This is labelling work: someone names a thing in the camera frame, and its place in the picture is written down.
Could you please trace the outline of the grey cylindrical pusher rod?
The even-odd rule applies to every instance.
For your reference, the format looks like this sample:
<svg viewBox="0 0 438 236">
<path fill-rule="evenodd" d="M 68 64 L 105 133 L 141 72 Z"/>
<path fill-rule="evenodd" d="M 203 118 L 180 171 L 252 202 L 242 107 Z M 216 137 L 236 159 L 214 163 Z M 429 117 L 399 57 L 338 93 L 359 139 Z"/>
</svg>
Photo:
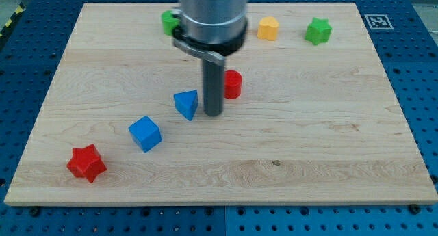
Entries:
<svg viewBox="0 0 438 236">
<path fill-rule="evenodd" d="M 203 107 L 208 116 L 218 116 L 223 111 L 224 66 L 202 60 Z"/>
</svg>

